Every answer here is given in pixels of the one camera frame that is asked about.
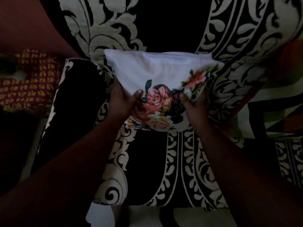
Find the person's left hand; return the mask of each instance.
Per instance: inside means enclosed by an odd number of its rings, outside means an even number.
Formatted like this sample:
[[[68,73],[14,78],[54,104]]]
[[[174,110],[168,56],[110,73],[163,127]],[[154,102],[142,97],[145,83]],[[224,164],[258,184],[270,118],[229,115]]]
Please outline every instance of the person's left hand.
[[[117,78],[115,78],[114,87],[112,89],[111,99],[108,106],[107,119],[118,122],[122,126],[122,124],[131,115],[131,111],[142,94],[143,90],[139,89],[129,99],[125,99],[120,83]]]

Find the person's right hand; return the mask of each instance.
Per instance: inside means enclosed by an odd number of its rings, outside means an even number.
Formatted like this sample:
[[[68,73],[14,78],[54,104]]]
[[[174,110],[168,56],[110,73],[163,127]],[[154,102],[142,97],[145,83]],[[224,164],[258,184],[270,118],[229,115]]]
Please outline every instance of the person's right hand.
[[[191,104],[184,93],[180,93],[179,97],[186,109],[187,118],[195,133],[200,134],[201,129],[210,123],[206,112],[206,91],[202,92],[194,105]]]

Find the forearm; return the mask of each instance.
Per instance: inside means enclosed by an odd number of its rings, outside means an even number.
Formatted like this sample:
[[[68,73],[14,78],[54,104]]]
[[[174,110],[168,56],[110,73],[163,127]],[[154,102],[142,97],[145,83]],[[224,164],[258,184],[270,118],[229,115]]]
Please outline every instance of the forearm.
[[[4,195],[0,199],[0,223],[18,225],[16,221],[20,221],[35,226],[40,221],[51,225],[66,217],[84,218],[102,182],[119,128],[119,123],[106,119]]]
[[[302,191],[246,156],[209,122],[198,135],[238,226],[301,225]]]

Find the floral print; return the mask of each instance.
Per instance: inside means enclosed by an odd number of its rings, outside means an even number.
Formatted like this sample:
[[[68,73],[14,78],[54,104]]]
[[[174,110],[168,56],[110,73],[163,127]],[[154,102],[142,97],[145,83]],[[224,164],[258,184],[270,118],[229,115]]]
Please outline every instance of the floral print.
[[[209,78],[209,74],[219,69],[216,65],[204,70],[189,71],[190,77],[187,81],[182,81],[182,89],[170,90],[164,84],[153,87],[152,80],[145,84],[145,91],[142,99],[137,103],[132,115],[124,123],[126,128],[142,130],[170,131],[175,125],[183,122],[182,114],[185,108],[179,99],[179,94],[184,93],[189,99],[195,99],[202,85]]]

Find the hand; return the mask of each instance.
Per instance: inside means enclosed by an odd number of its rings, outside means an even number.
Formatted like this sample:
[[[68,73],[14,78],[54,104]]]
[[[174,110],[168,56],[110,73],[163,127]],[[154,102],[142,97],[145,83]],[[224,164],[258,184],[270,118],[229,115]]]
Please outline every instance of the hand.
[[[199,96],[198,101],[193,105],[184,93],[179,95],[183,103],[189,122],[191,123],[195,133],[200,135],[205,125],[209,125],[210,121],[206,112],[206,91]]]
[[[143,90],[139,89],[128,100],[126,100],[123,96],[120,83],[117,78],[115,78],[108,106],[107,119],[118,122],[119,125],[122,126],[122,124],[131,115],[134,106],[142,94]]]

